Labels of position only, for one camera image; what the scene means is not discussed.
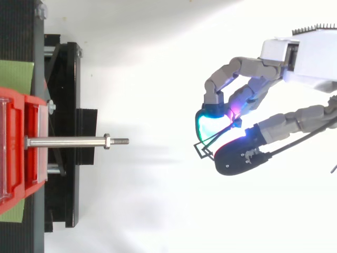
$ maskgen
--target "red plastic bin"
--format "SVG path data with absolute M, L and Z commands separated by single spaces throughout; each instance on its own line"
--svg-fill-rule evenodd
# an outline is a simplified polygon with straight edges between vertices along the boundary
M 25 150 L 25 136 L 48 136 L 46 102 L 0 87 L 0 215 L 47 179 L 47 148 Z
M 0 88 L 0 214 L 25 197 L 25 96 Z

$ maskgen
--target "metal threaded rod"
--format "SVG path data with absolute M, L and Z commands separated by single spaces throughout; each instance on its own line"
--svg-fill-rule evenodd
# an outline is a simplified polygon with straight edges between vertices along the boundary
M 88 148 L 104 147 L 110 145 L 127 145 L 129 139 L 112 139 L 109 134 L 104 137 L 38 137 L 26 138 L 26 148 Z

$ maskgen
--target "threaded bolt end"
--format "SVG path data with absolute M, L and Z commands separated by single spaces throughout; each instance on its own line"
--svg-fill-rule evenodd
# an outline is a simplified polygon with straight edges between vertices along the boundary
M 111 145 L 128 145 L 129 139 L 111 139 Z

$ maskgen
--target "metal rod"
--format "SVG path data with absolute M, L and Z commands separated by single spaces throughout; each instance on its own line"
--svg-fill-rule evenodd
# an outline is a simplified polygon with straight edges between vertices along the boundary
M 60 168 L 58 167 L 57 163 L 50 163 L 47 166 L 48 174 L 60 174 Z
M 110 145 L 126 145 L 129 139 L 111 139 L 109 134 L 104 137 L 38 137 L 26 138 L 26 147 L 36 148 L 87 148 L 104 147 L 109 149 Z
M 54 46 L 45 46 L 44 47 L 44 56 L 45 57 L 52 57 L 54 53 L 55 47 Z

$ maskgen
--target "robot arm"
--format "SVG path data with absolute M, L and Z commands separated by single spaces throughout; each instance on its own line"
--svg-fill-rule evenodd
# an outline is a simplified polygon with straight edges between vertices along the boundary
M 258 59 L 236 57 L 217 70 L 206 81 L 204 104 L 198 117 L 228 117 L 234 124 L 240 116 L 257 109 L 268 89 L 284 80 L 302 82 L 310 87 L 331 93 L 337 90 L 337 30 L 332 25 L 317 25 L 293 31 L 293 36 L 267 40 Z M 224 103 L 222 89 L 239 75 L 251 77 Z M 245 136 L 224 143 L 214 155 L 216 169 L 224 175 L 239 174 L 267 162 L 273 155 L 289 148 L 262 153 L 259 147 L 304 132 L 315 135 L 326 128 L 337 127 L 337 97 L 329 105 L 311 106 L 296 112 L 277 114 L 245 130 Z M 228 131 L 232 127 L 224 125 Z

